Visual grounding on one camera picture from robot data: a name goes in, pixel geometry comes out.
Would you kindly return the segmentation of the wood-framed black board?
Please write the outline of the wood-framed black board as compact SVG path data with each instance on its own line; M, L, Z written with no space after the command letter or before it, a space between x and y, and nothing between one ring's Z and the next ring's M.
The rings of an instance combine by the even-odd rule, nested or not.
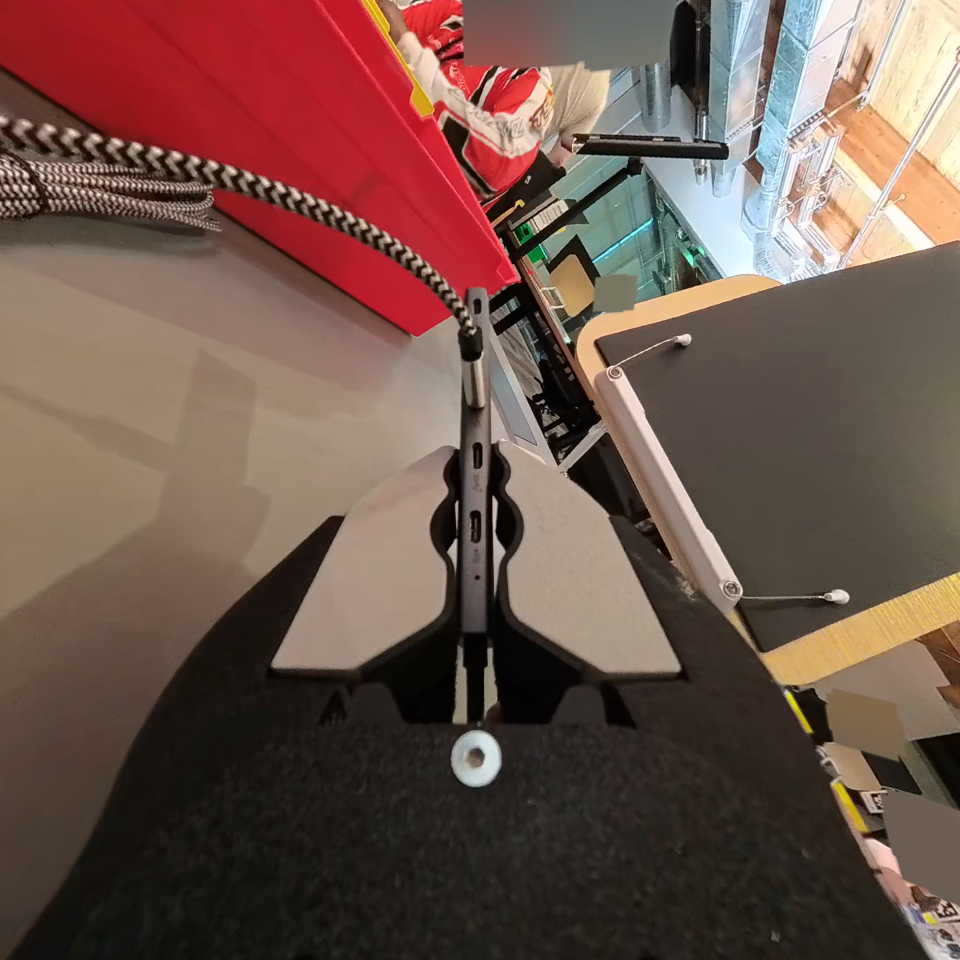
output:
M732 612L805 686L958 621L958 242L785 285L745 274L591 320L582 378L660 536L689 563L594 378L626 367L750 596Z

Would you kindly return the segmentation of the rectangular silver duct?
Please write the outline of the rectangular silver duct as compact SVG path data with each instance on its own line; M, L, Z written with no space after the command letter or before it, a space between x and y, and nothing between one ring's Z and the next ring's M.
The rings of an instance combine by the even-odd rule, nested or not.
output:
M790 138L820 114L856 22L858 1L787 1L756 152L765 174Z

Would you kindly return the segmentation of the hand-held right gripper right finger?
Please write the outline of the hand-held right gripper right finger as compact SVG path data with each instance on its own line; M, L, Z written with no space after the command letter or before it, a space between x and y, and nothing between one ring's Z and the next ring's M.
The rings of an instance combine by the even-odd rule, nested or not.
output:
M498 588L510 625L587 673L672 680L681 664L610 514L509 441L497 444Z

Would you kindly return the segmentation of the red storage bin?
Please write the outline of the red storage bin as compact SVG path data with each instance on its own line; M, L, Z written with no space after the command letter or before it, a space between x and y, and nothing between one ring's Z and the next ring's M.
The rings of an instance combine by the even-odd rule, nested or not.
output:
M362 2L2 2L1 60L86 125L3 148L214 204L410 334L519 279Z

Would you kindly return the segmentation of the yellow bin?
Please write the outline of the yellow bin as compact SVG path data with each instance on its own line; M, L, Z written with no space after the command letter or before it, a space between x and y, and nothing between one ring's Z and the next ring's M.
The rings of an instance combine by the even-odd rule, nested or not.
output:
M390 52L411 81L412 106L419 116L432 116L434 102L430 97L429 87L422 83L423 77L418 67L422 45L405 23L401 7L392 1L362 1L362 4L386 39Z

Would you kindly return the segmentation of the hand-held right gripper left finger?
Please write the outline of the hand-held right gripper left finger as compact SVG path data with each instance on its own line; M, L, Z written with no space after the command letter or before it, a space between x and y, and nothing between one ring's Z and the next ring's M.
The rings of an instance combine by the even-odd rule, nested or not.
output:
M270 667L347 676L425 629L447 604L450 557L430 524L445 502L441 446L382 481L345 515Z

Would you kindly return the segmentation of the tan backed chair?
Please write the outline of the tan backed chair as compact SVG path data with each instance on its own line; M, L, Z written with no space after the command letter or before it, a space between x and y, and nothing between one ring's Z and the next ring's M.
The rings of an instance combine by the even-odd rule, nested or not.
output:
M578 254L570 253L550 269L549 277L562 299L567 317L577 317L592 308L595 278L590 259L584 261Z

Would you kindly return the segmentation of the grey desk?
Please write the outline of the grey desk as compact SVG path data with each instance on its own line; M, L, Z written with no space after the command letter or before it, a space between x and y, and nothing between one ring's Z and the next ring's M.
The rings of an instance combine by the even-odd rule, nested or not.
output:
M459 440L453 320L412 337L219 220L2 222L2 958L217 620Z

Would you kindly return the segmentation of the grey USB hub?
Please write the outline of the grey USB hub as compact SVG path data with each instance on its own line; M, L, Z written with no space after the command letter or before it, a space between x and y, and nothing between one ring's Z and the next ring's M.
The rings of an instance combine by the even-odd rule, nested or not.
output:
M462 396L458 500L459 610L465 670L466 721L478 725L485 709L488 621L494 596L494 523L491 491L492 399L485 351L489 298L468 289L469 324L458 334Z

